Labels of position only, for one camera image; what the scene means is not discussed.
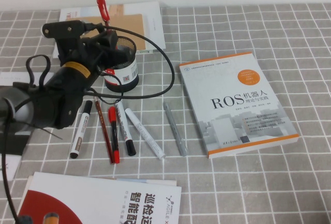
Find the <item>metal mesh pen holder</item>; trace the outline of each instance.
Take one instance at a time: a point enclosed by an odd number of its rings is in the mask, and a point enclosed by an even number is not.
[[[124,92],[132,90],[139,83],[137,62],[136,62],[136,44],[129,38],[118,36],[116,49],[124,51],[127,54],[127,62],[107,69],[107,73],[117,76],[122,82]],[[113,92],[121,92],[118,82],[112,77],[104,77],[106,87]]]

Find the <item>ros book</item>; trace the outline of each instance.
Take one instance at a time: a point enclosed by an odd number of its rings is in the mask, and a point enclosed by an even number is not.
[[[179,67],[209,158],[297,141],[299,134],[252,53]]]

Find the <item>pen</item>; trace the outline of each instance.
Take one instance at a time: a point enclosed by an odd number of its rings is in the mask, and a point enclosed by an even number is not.
[[[113,156],[113,152],[112,152],[112,146],[110,145],[110,141],[109,141],[109,138],[108,138],[107,129],[106,129],[106,125],[104,123],[104,119],[103,119],[103,116],[102,116],[100,103],[99,103],[98,98],[96,96],[94,97],[94,102],[95,102],[95,107],[97,108],[97,111],[98,111],[98,114],[99,114],[102,133],[103,133],[104,140],[106,142],[108,156],[110,158],[110,163],[114,163],[114,156]]]
[[[163,102],[163,108],[166,111],[166,116],[168,118],[171,130],[174,134],[174,137],[176,139],[176,143],[179,149],[179,153],[183,156],[186,157],[187,156],[187,148],[186,145],[184,144],[184,140],[180,137],[179,131],[177,129],[176,123],[175,123],[175,119],[171,113],[171,109],[169,107],[169,105],[166,102]]]
[[[97,4],[100,10],[101,17],[105,23],[106,26],[109,26],[109,14],[107,10],[106,0],[97,0]]]
[[[153,152],[156,154],[156,156],[161,160],[166,157],[162,149],[159,147],[159,145],[156,143],[156,141],[153,139],[153,137],[149,134],[149,132],[146,130],[146,128],[141,124],[141,122],[138,120],[138,118],[134,115],[134,113],[131,111],[131,109],[125,110],[126,115],[129,117],[129,119],[132,121],[136,129],[138,129],[141,136],[144,138],[144,140],[147,142],[147,144],[150,146],[150,148],[153,150]]]
[[[110,107],[108,109],[108,119],[112,126],[112,142],[114,147],[114,161],[119,163],[119,150],[118,150],[118,139],[117,139],[117,129],[116,129],[116,109],[115,107]]]
[[[78,157],[79,150],[82,145],[84,133],[86,130],[89,114],[91,112],[91,108],[92,108],[92,101],[86,101],[84,110],[83,110],[83,113],[81,116],[81,120],[79,122],[78,129],[77,129],[76,135],[73,140],[73,144],[72,144],[72,148],[71,148],[71,152],[70,152],[70,158]]]
[[[126,119],[122,101],[119,101],[118,103],[116,103],[115,106],[116,106],[117,114],[119,117],[119,123],[121,125],[121,129],[122,129],[123,136],[125,139],[125,144],[126,144],[126,149],[128,151],[128,155],[134,156],[136,154],[136,149],[134,148],[132,136],[129,131],[128,121]]]

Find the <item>table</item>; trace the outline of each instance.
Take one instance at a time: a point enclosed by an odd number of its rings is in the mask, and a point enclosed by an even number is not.
[[[36,130],[26,147],[12,197],[19,205],[28,176],[35,171],[92,176],[177,180],[182,187],[179,223],[328,223],[331,211],[331,4],[284,4],[164,8],[165,50],[176,80],[162,97],[125,100],[164,149],[159,161],[130,126],[138,154],[128,157],[120,136],[121,163],[110,166],[93,106],[81,153],[69,159],[77,127],[52,130],[59,140]],[[25,71],[36,53],[51,55],[54,41],[40,27],[59,11],[0,14],[1,71]],[[181,62],[252,51],[288,116],[302,137],[297,143],[209,160],[182,85]],[[160,91],[170,70],[159,53],[139,55],[140,82],[129,94]],[[52,59],[52,70],[59,67]],[[33,62],[43,71],[44,62]],[[96,90],[108,92],[102,78]],[[179,155],[162,102],[174,109],[189,156]],[[101,104],[106,113],[108,106]],[[1,223],[12,223],[3,187]]]

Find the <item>red pen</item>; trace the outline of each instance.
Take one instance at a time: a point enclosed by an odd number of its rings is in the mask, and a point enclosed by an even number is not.
[[[118,140],[117,140],[117,129],[116,129],[116,108],[110,107],[108,109],[108,119],[112,126],[112,142],[114,144],[114,161],[119,163],[119,150],[118,150]]]
[[[97,4],[100,10],[101,17],[105,23],[106,26],[109,26],[109,14],[107,10],[106,0],[97,0]]]

